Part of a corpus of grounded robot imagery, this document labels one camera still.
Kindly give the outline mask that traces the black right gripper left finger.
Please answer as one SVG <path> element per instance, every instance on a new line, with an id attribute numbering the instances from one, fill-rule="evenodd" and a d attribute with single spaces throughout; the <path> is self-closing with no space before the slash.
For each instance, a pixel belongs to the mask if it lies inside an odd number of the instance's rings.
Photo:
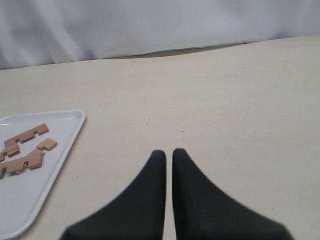
<path id="1" fill-rule="evenodd" d="M 62 240 L 161 240 L 167 193 L 167 161 L 154 150 L 130 185 L 99 211 L 68 226 Z"/>

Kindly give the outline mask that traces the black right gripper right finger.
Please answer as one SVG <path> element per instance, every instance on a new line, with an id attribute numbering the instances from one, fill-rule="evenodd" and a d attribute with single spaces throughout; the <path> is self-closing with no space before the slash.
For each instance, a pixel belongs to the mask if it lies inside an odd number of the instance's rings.
<path id="1" fill-rule="evenodd" d="M 213 184 L 187 151 L 172 154 L 172 206 L 178 240 L 288 240 L 287 228 Z"/>

